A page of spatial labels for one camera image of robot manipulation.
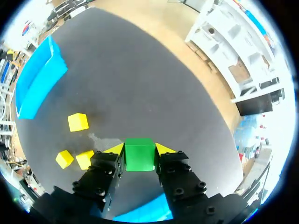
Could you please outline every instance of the green cube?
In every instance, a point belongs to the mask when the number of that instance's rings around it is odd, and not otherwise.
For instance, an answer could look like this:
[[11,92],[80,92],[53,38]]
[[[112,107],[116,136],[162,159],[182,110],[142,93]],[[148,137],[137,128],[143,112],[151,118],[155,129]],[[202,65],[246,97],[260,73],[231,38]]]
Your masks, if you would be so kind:
[[127,171],[155,169],[156,145],[152,139],[127,139],[125,143]]

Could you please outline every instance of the cable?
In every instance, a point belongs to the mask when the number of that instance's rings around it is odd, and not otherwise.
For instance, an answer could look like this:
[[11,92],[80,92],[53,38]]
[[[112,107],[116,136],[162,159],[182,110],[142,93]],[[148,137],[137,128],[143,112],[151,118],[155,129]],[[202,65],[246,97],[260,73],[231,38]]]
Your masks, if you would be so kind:
[[14,164],[16,164],[16,165],[18,165],[18,166],[20,166],[20,167],[23,166],[23,165],[21,165],[21,164],[19,164],[19,163],[17,163],[17,162],[14,162],[14,161],[8,161],[7,163],[14,163]]

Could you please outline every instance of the black table surface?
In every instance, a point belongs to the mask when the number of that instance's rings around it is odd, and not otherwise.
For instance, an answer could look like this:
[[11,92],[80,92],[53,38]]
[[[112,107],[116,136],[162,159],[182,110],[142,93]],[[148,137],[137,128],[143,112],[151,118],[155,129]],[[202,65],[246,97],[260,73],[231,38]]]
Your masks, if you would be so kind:
[[[58,152],[74,157],[105,150],[126,138],[152,138],[183,150],[207,195],[232,193],[242,180],[234,140],[200,81],[161,43],[130,22],[90,8],[53,33],[69,70],[47,95],[34,120],[16,121],[20,142],[49,193],[72,192],[82,171],[62,170]],[[71,133],[67,117],[87,115],[89,129]],[[163,193],[155,172],[126,172],[107,218]]]

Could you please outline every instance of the blue bin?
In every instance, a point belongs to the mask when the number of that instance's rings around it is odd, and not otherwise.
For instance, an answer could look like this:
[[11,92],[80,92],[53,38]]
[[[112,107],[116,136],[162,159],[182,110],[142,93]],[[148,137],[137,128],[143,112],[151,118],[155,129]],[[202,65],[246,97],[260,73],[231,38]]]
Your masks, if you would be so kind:
[[172,219],[165,194],[138,209],[115,217],[114,221],[130,223],[149,223]]
[[58,45],[48,36],[34,51],[17,81],[18,118],[34,119],[47,94],[67,70]]

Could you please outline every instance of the screw head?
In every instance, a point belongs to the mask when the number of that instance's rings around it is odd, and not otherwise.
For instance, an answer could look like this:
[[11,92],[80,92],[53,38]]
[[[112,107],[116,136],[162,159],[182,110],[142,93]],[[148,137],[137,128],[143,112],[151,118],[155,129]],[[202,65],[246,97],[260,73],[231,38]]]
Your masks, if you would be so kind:
[[80,185],[80,183],[78,181],[73,182],[74,187],[78,187],[79,185]]
[[174,172],[175,172],[175,169],[173,169],[173,168],[169,168],[169,169],[167,170],[167,172],[168,172],[168,173],[174,173]]
[[106,170],[105,173],[108,174],[108,175],[111,175],[112,174],[112,170]]
[[95,190],[95,193],[99,196],[104,196],[105,195],[105,191],[102,188],[97,188]]
[[214,207],[214,206],[207,206],[207,208],[206,208],[206,213],[208,214],[208,215],[213,215],[213,214],[215,214],[215,212],[216,212],[216,208]]
[[173,193],[175,196],[179,196],[179,195],[183,195],[184,194],[184,189],[182,188],[176,188],[174,190],[174,193]]
[[199,183],[197,184],[197,188],[199,188],[199,189],[203,189],[203,188],[205,188],[205,187],[206,187],[206,183],[203,182],[203,181],[201,181],[201,182],[199,182]]
[[93,165],[88,167],[88,170],[95,170],[95,167]]
[[191,171],[191,167],[189,165],[185,166],[184,170]]

